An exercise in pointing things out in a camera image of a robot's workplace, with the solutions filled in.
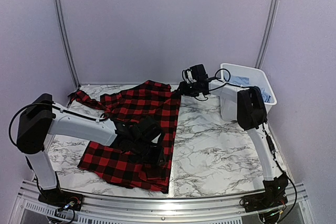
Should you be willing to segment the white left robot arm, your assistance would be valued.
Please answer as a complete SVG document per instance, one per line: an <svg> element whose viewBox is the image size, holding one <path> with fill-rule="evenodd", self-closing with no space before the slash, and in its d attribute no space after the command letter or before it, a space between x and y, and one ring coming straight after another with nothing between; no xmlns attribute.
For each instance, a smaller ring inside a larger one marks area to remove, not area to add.
<svg viewBox="0 0 336 224"><path fill-rule="evenodd" d="M137 122L122 122L109 115L100 118L72 111L42 94L16 113L19 118L16 146L25 154L45 196L54 205L66 202L45 150L48 135L65 135L93 141L122 152L135 154L135 161L161 165L165 162L162 142L164 131L150 116Z"/></svg>

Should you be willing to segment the red black plaid shirt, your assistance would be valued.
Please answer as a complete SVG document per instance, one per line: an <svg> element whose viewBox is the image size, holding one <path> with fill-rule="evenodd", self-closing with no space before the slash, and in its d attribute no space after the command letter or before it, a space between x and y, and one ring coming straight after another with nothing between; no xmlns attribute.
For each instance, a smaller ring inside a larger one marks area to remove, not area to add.
<svg viewBox="0 0 336 224"><path fill-rule="evenodd" d="M169 84L148 80L99 100L84 91L70 95L89 108L101 110L117 123L112 145L89 142L78 168L95 173L109 184L169 191L172 157L181 96Z"/></svg>

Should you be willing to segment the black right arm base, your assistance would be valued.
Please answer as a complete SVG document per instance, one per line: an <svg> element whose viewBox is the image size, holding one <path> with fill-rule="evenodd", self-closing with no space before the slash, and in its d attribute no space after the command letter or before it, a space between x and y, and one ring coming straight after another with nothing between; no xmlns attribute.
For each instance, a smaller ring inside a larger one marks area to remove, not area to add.
<svg viewBox="0 0 336 224"><path fill-rule="evenodd" d="M285 190L288 186L288 176L282 173L274 180L264 180L265 191L243 196L239 204L246 212L260 211L286 204L288 202Z"/></svg>

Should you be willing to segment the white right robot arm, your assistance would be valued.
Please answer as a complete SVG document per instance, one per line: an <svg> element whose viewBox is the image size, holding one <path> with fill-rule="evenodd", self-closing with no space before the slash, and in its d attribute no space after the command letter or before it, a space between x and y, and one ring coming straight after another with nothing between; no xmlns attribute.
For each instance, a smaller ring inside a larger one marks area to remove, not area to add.
<svg viewBox="0 0 336 224"><path fill-rule="evenodd" d="M268 133L267 110L262 92L258 86L238 85L231 82L232 75L226 68L223 78L209 77L203 64L194 65L182 71L178 90L181 95L197 98L200 94L216 95L232 101L236 106L238 125L251 138L261 162L264 181L273 182L281 175L277 165L276 148Z"/></svg>

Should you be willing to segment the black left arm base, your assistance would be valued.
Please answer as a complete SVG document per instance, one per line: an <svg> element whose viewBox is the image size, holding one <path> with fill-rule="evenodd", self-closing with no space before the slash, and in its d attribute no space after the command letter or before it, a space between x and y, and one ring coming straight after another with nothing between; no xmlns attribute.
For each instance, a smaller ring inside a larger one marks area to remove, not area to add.
<svg viewBox="0 0 336 224"><path fill-rule="evenodd" d="M38 196L38 201L59 208L64 207L66 204L73 201L75 203L73 209L75 211L80 211L83 195L55 188L51 190L41 190L41 193Z"/></svg>

